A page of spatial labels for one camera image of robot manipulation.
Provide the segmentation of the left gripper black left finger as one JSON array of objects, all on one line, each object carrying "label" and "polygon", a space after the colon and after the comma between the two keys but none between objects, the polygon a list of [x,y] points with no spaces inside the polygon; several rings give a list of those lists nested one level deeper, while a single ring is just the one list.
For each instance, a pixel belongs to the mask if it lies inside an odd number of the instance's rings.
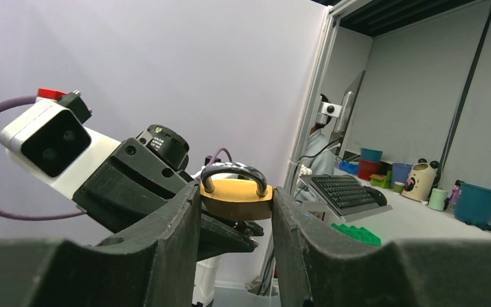
[{"label": "left gripper black left finger", "polygon": [[189,183],[96,246],[0,239],[0,306],[190,306],[201,202]]}]

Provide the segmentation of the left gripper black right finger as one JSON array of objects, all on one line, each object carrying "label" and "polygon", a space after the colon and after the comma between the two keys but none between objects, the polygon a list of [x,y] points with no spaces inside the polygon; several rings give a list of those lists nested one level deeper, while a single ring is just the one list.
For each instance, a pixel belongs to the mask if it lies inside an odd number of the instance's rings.
[{"label": "left gripper black right finger", "polygon": [[282,187],[272,229],[282,306],[491,306],[491,240],[355,240]]}]

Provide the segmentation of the brass padlock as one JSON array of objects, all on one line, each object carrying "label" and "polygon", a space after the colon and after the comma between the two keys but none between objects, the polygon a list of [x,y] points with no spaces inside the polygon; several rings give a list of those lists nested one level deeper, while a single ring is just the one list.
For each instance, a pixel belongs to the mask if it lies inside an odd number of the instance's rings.
[{"label": "brass padlock", "polygon": [[200,195],[209,213],[236,221],[270,219],[273,187],[265,175],[240,162],[217,162],[200,174]]}]

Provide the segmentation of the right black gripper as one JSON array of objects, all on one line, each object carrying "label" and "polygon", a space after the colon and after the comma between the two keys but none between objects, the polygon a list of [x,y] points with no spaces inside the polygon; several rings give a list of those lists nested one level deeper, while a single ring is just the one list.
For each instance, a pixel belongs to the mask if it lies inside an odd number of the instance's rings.
[{"label": "right black gripper", "polygon": [[[189,144],[175,131],[151,125],[128,138],[73,195],[98,224],[118,233],[163,207],[193,178],[185,169]],[[237,221],[202,208],[198,260],[251,253],[258,243],[234,229]]]}]

